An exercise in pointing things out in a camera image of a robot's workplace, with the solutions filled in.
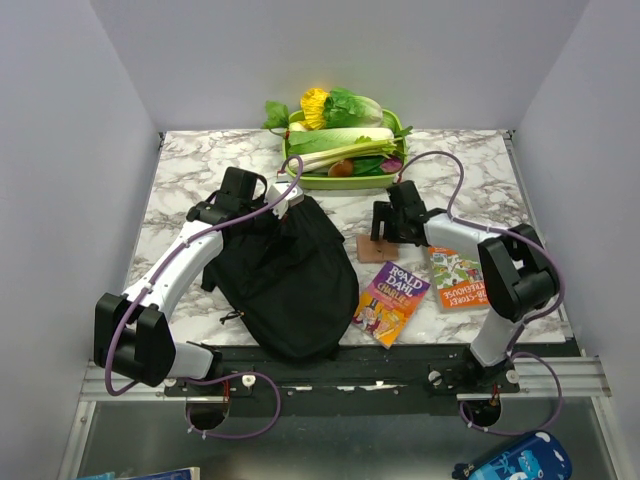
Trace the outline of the brown leather wallet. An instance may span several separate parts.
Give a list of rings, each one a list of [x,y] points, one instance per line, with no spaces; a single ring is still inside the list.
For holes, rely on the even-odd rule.
[[[379,264],[399,259],[399,249],[396,244],[386,240],[371,240],[368,235],[356,237],[357,259],[363,264]]]

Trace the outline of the black student backpack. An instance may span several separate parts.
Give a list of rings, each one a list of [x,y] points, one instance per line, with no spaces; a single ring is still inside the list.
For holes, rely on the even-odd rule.
[[[201,287],[219,290],[253,339],[291,362],[332,356],[359,301],[344,237],[310,196],[223,231]]]

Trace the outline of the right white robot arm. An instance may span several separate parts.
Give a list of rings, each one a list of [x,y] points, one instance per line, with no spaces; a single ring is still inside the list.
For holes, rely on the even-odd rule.
[[[429,210],[412,181],[386,192],[386,201],[373,203],[373,241],[449,248],[480,263],[490,309],[469,346],[473,359],[459,371],[467,389],[483,391],[496,380],[495,366],[506,360],[529,314],[564,292],[557,267],[528,224],[505,230],[457,218],[442,208]]]

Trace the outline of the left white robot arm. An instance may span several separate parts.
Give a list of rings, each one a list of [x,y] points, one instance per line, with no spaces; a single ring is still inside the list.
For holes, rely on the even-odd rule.
[[[175,342],[169,320],[188,287],[229,242],[233,233],[252,226],[260,216],[281,219],[303,197],[296,181],[266,185],[261,195],[257,173],[230,167],[220,188],[191,207],[169,249],[137,282],[119,295],[104,294],[96,304],[94,361],[105,370],[112,396],[113,374],[132,386],[155,387],[166,379],[187,379],[201,395],[214,393],[222,380],[211,348]]]

